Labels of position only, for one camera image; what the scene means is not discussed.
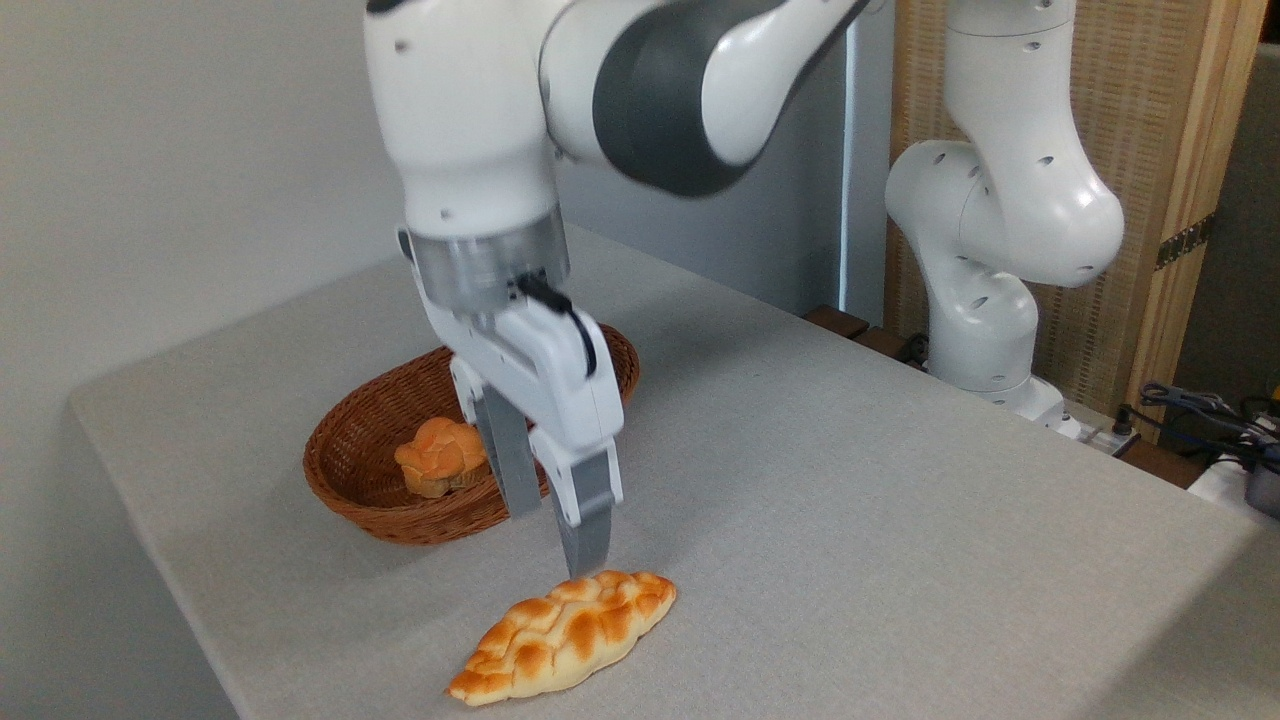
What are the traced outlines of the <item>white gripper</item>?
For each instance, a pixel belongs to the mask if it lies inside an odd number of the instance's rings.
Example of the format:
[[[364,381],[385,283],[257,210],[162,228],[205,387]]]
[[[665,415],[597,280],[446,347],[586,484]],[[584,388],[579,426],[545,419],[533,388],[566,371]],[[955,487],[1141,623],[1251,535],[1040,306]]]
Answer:
[[[460,407],[480,432],[508,514],[540,506],[534,452],[550,482],[570,575],[600,571],[612,509],[623,500],[614,438],[625,420],[600,327],[585,313],[558,314],[532,299],[497,313],[489,327],[430,299],[424,306],[454,354]],[[532,451],[524,415],[540,429],[530,434]]]

